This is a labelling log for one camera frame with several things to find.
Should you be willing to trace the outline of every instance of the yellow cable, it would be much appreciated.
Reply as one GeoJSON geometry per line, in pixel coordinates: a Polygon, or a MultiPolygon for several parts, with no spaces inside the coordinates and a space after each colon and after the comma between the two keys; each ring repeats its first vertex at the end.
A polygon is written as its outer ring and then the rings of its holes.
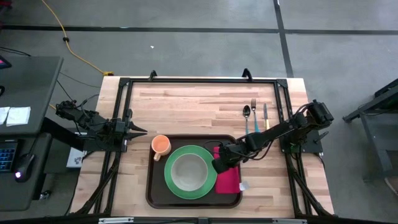
{"type": "MultiPolygon", "coordinates": [[[[65,29],[63,28],[63,25],[62,25],[61,21],[58,19],[58,16],[57,16],[57,15],[55,14],[55,12],[50,8],[50,6],[49,6],[47,3],[45,3],[44,0],[42,0],[42,2],[43,2],[43,3],[45,4],[45,6],[50,10],[50,12],[54,15],[54,17],[56,18],[56,20],[57,20],[58,23],[60,24],[61,29],[62,29],[62,32],[63,32],[63,35],[65,36],[65,38],[68,38],[67,33],[65,32],[65,29]]],[[[93,65],[92,63],[88,62],[87,60],[81,58],[79,55],[75,54],[75,53],[72,51],[72,49],[70,48],[68,41],[69,41],[69,40],[66,40],[65,43],[67,44],[67,47],[68,47],[69,52],[70,52],[73,56],[75,56],[76,58],[80,59],[81,61],[87,63],[87,64],[90,65],[91,67],[97,69],[97,71],[101,72],[103,75],[113,75],[113,72],[104,72],[104,71],[102,71],[101,69],[99,69],[97,66],[95,66],[95,65],[93,65]]]]}

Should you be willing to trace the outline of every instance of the knife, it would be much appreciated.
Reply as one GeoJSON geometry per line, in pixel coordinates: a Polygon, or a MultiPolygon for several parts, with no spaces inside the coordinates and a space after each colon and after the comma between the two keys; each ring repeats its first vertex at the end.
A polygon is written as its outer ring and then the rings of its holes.
{"type": "Polygon", "coordinates": [[[266,130],[269,129],[269,121],[268,121],[268,112],[267,112],[267,104],[264,103],[264,127],[266,128],[266,130]]]}

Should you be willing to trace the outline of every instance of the silverware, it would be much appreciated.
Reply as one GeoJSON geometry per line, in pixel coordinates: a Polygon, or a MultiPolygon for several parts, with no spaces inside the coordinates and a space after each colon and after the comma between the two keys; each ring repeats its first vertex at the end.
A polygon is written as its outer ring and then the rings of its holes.
{"type": "Polygon", "coordinates": [[[254,113],[254,129],[255,132],[260,132],[259,126],[257,125],[257,118],[256,118],[256,99],[251,99],[251,109],[254,113]]]}
{"type": "Polygon", "coordinates": [[[267,111],[266,103],[264,103],[264,119],[265,119],[264,127],[266,128],[266,130],[268,130],[269,129],[269,121],[268,121],[268,111],[267,111]]]}
{"type": "Polygon", "coordinates": [[[250,116],[250,107],[249,105],[244,106],[243,108],[243,116],[246,118],[246,134],[249,134],[249,129],[248,129],[248,117],[250,116]]]}

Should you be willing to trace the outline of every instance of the mug handle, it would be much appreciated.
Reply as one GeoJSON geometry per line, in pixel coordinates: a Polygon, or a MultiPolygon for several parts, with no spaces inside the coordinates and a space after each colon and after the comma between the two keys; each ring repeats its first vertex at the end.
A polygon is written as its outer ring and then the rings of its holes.
{"type": "Polygon", "coordinates": [[[160,157],[161,157],[162,155],[160,155],[159,153],[155,153],[155,156],[154,156],[154,160],[155,161],[159,161],[159,159],[160,159],[160,157]]]}

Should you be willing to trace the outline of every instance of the fork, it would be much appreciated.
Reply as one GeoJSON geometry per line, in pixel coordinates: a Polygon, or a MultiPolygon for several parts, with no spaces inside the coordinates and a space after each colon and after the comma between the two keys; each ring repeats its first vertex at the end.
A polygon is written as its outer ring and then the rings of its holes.
{"type": "Polygon", "coordinates": [[[254,129],[256,132],[260,132],[259,126],[257,125],[257,118],[256,118],[256,99],[251,99],[251,109],[254,113],[254,129]]]}

